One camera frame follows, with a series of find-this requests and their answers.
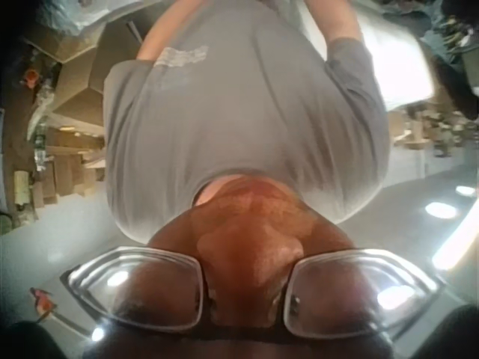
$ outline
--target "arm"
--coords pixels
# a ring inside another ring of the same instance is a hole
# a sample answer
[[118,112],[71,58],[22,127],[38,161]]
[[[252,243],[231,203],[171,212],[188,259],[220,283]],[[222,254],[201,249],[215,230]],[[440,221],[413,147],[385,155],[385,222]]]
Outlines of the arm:
[[155,61],[170,39],[202,3],[203,0],[176,0],[148,32],[136,55],[137,60]]
[[305,0],[329,46],[340,38],[362,41],[361,29],[348,0]]

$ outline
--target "light fixture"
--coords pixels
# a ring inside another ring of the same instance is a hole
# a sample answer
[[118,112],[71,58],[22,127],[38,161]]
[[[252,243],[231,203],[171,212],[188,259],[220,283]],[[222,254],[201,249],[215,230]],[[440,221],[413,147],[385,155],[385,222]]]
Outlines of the light fixture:
[[479,200],[433,256],[433,265],[443,271],[452,269],[474,243],[479,234]]
[[59,128],[59,130],[62,132],[73,132],[75,129],[75,126],[62,126]]
[[414,295],[410,286],[390,286],[377,295],[377,302],[386,310],[393,310],[406,303]]
[[128,276],[129,275],[127,271],[117,271],[108,279],[106,283],[108,286],[119,286],[128,279]]
[[96,327],[93,333],[91,333],[91,340],[99,342],[105,337],[105,331],[101,327]]
[[451,219],[457,216],[456,207],[441,202],[432,202],[426,206],[426,212],[441,219]]
[[456,192],[461,196],[473,197],[476,193],[476,189],[466,185],[459,185],[456,187]]

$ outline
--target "red object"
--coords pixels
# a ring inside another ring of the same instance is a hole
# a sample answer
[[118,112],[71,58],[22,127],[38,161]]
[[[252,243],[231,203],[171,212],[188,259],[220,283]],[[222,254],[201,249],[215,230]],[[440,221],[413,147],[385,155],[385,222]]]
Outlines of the red object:
[[35,298],[35,310],[41,319],[47,317],[57,307],[50,299],[50,293],[37,288],[30,288],[30,293]]
[[27,88],[31,90],[35,88],[39,78],[40,78],[40,75],[34,69],[26,70],[25,75],[23,76],[23,79],[25,80],[25,84],[27,85]]

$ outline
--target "t-shirt sleeve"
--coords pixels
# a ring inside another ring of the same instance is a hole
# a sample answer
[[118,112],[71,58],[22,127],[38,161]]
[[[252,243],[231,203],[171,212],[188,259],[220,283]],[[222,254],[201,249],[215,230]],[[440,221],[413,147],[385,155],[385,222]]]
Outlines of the t-shirt sleeve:
[[388,120],[364,44],[339,39],[328,48],[326,73],[350,107],[341,144],[332,145],[346,217],[362,208],[382,186],[390,152]]
[[131,60],[120,62],[110,70],[103,88],[103,124],[107,141],[115,129],[122,127],[152,68],[151,61]]

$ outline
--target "neck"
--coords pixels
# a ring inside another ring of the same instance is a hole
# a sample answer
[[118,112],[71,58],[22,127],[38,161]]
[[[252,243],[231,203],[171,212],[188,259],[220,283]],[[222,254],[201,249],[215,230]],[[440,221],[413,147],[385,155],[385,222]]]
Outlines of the neck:
[[200,206],[225,192],[249,191],[266,197],[296,197],[285,184],[268,177],[234,174],[210,182],[198,195],[194,206]]

